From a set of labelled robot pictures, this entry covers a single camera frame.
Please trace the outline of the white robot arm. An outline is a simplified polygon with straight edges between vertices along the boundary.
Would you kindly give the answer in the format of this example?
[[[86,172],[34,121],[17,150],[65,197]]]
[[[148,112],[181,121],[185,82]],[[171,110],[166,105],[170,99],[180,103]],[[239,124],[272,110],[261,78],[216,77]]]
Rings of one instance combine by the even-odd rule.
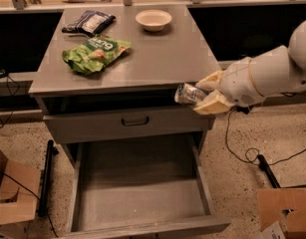
[[[226,113],[232,107],[249,108],[276,94],[306,91],[306,20],[294,30],[288,46],[245,57],[196,86],[208,91],[193,107],[200,115]]]

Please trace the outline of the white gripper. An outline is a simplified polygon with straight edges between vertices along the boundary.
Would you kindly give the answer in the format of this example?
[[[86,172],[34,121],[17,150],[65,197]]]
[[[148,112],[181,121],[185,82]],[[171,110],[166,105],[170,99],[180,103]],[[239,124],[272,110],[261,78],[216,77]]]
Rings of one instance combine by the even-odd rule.
[[[253,86],[250,63],[251,59],[246,57],[223,72],[216,71],[200,80],[197,88],[213,92],[192,109],[200,115],[217,115],[228,112],[235,104],[246,108],[262,103],[265,98]]]

